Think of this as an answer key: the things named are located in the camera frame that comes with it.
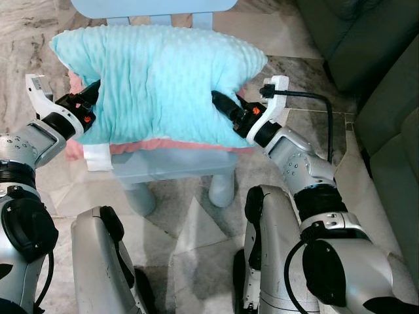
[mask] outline chair backrest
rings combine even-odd
[[[213,12],[231,9],[237,0],[71,0],[88,18],[129,24],[129,16],[150,16],[152,24],[171,25],[171,14],[192,13],[192,26],[212,29]]]

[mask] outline sofa cushion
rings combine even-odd
[[[390,139],[371,157],[371,171],[374,185],[417,288],[419,185],[405,154],[401,134]]]
[[[327,6],[342,20],[351,20],[357,17],[362,0],[324,0]]]
[[[418,11],[418,0],[385,0],[360,14],[327,60],[338,90],[370,94],[418,34]]]
[[[418,108],[413,110],[408,115],[403,124],[401,125],[401,137],[403,140],[403,148],[412,172],[419,178],[419,111]]]
[[[317,48],[328,60],[354,21],[339,18],[326,1],[297,0],[297,3]]]
[[[400,133],[403,121],[418,106],[418,43],[416,36],[357,117],[356,131],[370,156]]]
[[[382,0],[324,0],[342,20],[356,19],[360,12],[373,9]]]

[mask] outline chair leg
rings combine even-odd
[[[218,207],[227,207],[234,199],[234,169],[230,173],[214,175],[209,188],[209,200]]]
[[[151,214],[156,208],[156,199],[145,183],[122,183],[128,203],[140,216]]]

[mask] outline marble floor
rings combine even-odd
[[[148,17],[131,17],[148,24]],[[25,90],[26,73],[45,74],[55,96],[69,91],[67,69],[48,47],[66,29],[98,26],[79,14],[69,0],[3,0],[0,2],[0,131],[17,130],[35,117]],[[172,16],[175,26],[189,26],[191,16]],[[214,29],[247,40],[268,55],[268,64],[245,86],[246,99],[257,101],[265,77],[290,78],[290,90],[317,92],[333,103],[335,136],[333,165],[338,189],[375,243],[387,254],[394,271],[394,292],[417,302],[400,248],[391,231],[372,180],[359,154],[352,123],[353,97],[339,94],[328,81],[295,0],[238,0],[227,12],[214,14]],[[307,137],[325,156],[327,115],[323,104],[290,98],[280,121]],[[255,150],[240,156],[236,196],[220,209],[208,198],[209,177],[153,182],[156,210],[139,217],[111,173],[89,173],[82,160],[69,162],[60,154],[37,172],[37,187],[54,217],[60,236],[55,250],[52,284],[42,307],[46,313],[77,312],[73,285],[70,226],[79,213],[111,205],[124,228],[124,242],[134,265],[148,275],[160,313],[232,313],[232,261],[243,246],[244,205],[249,188],[282,185],[276,168]],[[39,286],[46,277],[47,262]],[[322,306],[322,313],[334,313]]]

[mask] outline white pillow tag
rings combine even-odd
[[[110,171],[113,169],[109,143],[83,145],[83,153],[89,171]]]

